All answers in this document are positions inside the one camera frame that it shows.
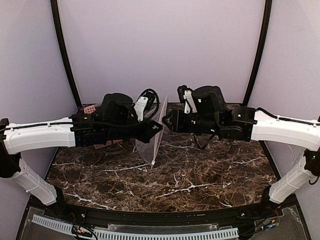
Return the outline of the clear zip top bag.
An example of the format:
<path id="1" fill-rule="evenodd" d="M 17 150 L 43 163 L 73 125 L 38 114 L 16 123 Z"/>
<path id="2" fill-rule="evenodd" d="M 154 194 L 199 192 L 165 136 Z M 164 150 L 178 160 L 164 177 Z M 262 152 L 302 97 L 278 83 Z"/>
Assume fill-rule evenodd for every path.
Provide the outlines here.
<path id="1" fill-rule="evenodd" d="M 149 143 L 143 143 L 138 140 L 135 141 L 135 147 L 139 156 L 151 166 L 151 169 L 154 167 L 156 163 L 156 157 L 157 157 L 162 136 L 164 133 L 164 124 L 162 123 L 162 118 L 166 114 L 167 105 L 168 105 L 168 95 L 160 102 L 159 110 L 151 118 L 155 122 L 162 124 L 162 130 L 158 132 L 155 136 L 153 136 Z"/>

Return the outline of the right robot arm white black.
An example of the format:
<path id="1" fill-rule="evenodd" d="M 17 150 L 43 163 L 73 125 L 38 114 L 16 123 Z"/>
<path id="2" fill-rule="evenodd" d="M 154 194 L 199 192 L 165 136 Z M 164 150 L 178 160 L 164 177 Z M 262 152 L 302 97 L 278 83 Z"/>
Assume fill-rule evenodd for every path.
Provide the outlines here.
<path id="1" fill-rule="evenodd" d="M 279 205 L 312 179 L 320 178 L 320 122 L 274 115 L 258 107 L 229 109 L 218 86 L 177 89 L 184 109 L 172 110 L 162 122 L 175 133 L 208 134 L 238 141 L 271 141 L 304 148 L 297 164 L 267 187 L 263 200 Z"/>

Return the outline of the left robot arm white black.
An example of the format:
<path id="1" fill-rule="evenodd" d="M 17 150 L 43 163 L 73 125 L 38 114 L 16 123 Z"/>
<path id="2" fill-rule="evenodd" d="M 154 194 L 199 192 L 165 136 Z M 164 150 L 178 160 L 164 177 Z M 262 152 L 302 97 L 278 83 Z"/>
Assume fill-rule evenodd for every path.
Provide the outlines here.
<path id="1" fill-rule="evenodd" d="M 53 147 L 88 147 L 136 139 L 142 143 L 162 130 L 153 120 L 160 108 L 158 94 L 144 90 L 136 102 L 123 93 L 108 93 L 92 113 L 57 120 L 15 124 L 0 121 L 0 177 L 10 179 L 45 206 L 63 206 L 62 190 L 47 183 L 23 160 L 21 153 Z"/>

